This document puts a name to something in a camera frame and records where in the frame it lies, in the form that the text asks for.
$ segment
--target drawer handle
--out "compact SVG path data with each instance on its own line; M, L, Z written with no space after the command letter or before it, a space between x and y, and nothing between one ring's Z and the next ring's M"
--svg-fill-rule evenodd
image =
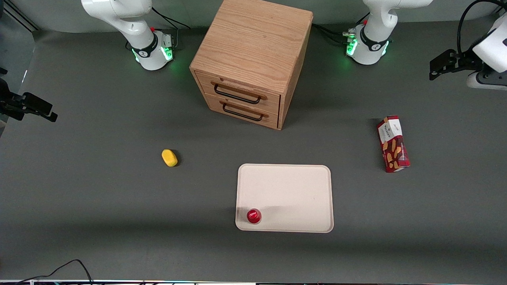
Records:
M223 95L225 97L229 97L229 98L232 98L232 99L236 99L236 100L240 100L240 101L243 101L243 102L247 102L247 103L250 103L250 104L258 104L260 101L261 101L261 97L259 96L257 98L257 100L253 101L253 100L248 100L248 99L245 99L245 98L241 98L241 97L238 97L238 96L235 96L235 95L232 95L232 94L229 94L229 93L225 93L225 92L222 92L222 91L218 91L217 88L219 87L218 84L215 84L215 93L216 94L220 94L220 95Z
M259 122L259 121L261 121L261 120L262 120L262 117L264 116L264 115L262 115L262 114L261 114L261 117L260 117L260 118L250 117L250 116L243 115L243 114L240 114L240 113L235 112L235 111L227 110L227 109L225 108L225 107L227 106L227 104L226 104L226 103L222 103L222 104L224 104L224 105L222 106L222 110L224 110L224 112L225 112L225 113L229 113L229 114L232 114L232 115L240 116L240 117L243 117L243 118L245 118L245 119L249 119L249 120L252 120L252 121Z

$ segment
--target red and white box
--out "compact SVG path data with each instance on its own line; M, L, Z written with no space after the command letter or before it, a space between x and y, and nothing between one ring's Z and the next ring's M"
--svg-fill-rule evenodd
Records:
M410 160L403 143L402 127L398 116L387 116L377 125L377 130L384 156L385 171L392 173L409 167Z

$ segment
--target wooden drawer cabinet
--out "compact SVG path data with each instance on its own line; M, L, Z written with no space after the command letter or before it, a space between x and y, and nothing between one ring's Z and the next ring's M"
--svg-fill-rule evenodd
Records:
M262 0L224 0L190 65L209 108L281 129L312 19Z

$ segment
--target red button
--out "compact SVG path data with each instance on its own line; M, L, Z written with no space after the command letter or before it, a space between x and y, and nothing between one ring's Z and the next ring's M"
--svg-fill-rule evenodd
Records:
M262 215L261 215L261 211L257 210L257 209L251 209L250 211L248 211L248 213L246 214L246 218L248 219L248 221L252 224L257 224L261 221L262 219Z

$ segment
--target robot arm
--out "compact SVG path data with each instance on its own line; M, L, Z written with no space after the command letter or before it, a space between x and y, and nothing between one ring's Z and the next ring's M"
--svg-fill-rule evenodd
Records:
M387 39L398 23L394 9L411 9L428 6L433 0L363 0L370 9L367 24L350 29L345 36L350 37L351 47L347 55L360 64L376 63L385 53Z
M507 14L489 32L462 52L449 49L430 63L429 79L445 73L472 70L466 80L471 88L507 90Z
M148 70L157 70L172 60L172 39L152 31L146 21L123 20L140 17L152 9L152 0L81 0L86 13L120 31L132 46L136 60Z

